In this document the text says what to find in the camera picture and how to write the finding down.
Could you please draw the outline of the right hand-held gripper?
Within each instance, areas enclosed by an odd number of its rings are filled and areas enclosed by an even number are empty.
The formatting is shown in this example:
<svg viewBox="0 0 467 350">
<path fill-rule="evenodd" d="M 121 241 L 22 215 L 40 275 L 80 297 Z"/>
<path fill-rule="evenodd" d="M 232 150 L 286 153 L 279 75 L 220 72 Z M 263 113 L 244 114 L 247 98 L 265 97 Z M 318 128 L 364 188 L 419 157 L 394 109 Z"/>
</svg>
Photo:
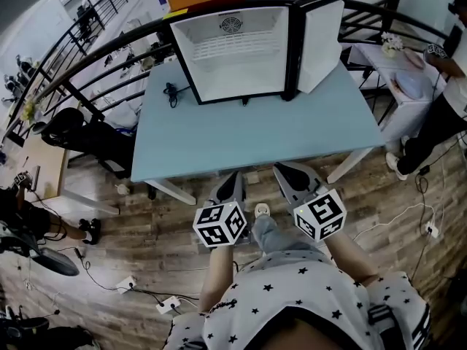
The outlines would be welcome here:
<svg viewBox="0 0 467 350">
<path fill-rule="evenodd" d="M 273 172 L 295 226 L 304 234 L 320 242 L 343 228 L 347 210 L 337 191 L 330 190 L 313 168 L 286 161 L 275 163 Z"/>
</svg>

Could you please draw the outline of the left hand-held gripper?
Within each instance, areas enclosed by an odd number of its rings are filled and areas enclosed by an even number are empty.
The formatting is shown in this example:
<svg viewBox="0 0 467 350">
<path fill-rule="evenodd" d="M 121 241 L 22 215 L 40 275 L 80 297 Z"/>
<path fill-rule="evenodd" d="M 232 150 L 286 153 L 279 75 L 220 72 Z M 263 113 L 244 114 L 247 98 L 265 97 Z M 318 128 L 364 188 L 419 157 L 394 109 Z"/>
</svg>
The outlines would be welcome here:
<svg viewBox="0 0 467 350">
<path fill-rule="evenodd" d="M 232 195 L 235 200 L 228 200 Z M 234 245 L 248 226 L 244 201 L 237 201 L 245 199 L 244 177 L 240 171 L 224 178 L 217 189 L 217 198 L 228 201 L 205 201 L 193 220 L 193 229 L 206 248 Z"/>
</svg>

